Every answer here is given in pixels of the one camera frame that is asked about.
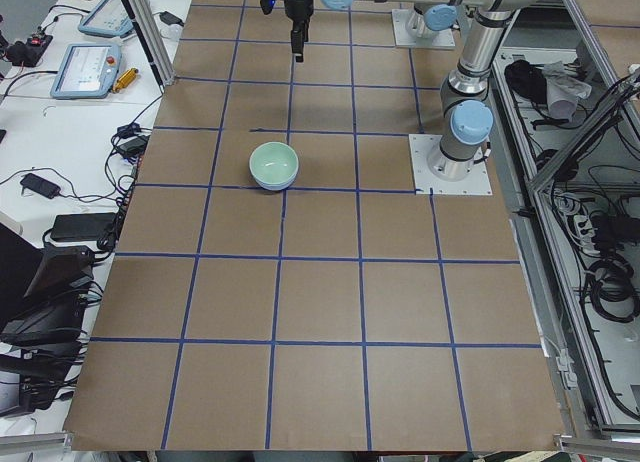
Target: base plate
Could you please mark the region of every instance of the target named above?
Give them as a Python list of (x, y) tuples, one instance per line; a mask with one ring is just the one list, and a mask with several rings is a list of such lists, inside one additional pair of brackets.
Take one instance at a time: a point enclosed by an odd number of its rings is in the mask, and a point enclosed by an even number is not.
[(451, 29), (439, 32), (433, 39), (422, 39), (409, 35), (405, 28), (405, 24), (412, 12), (413, 9), (393, 9), (391, 11), (393, 33), (396, 37), (397, 47), (441, 50), (454, 50), (456, 48), (456, 41), (453, 38), (453, 32)]
[[(493, 195), (491, 183), (484, 162), (476, 164), (469, 175), (459, 182), (448, 182), (436, 177), (427, 166), (427, 156), (431, 149), (440, 143), (441, 135), (411, 134), (409, 147), (411, 148), (411, 165), (413, 166), (413, 181), (416, 194), (429, 195)], [(478, 149), (476, 159), (482, 157), (482, 150)]]

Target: green bowl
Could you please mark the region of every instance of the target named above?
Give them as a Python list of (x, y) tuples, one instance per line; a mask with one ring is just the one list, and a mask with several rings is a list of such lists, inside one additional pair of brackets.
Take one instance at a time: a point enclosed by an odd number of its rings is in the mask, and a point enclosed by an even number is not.
[(267, 142), (257, 147), (249, 158), (249, 170), (260, 187), (283, 190), (298, 175), (298, 156), (287, 144)]

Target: yellow object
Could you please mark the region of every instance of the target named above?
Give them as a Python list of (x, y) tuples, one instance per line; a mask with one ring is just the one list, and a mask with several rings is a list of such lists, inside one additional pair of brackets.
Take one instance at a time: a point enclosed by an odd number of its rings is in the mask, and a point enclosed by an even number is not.
[(135, 67), (131, 67), (124, 74), (118, 77), (118, 80), (116, 80), (116, 83), (113, 84), (113, 91), (120, 92), (122, 89), (129, 87), (131, 82), (136, 80), (137, 75), (138, 75), (138, 69), (136, 69)]

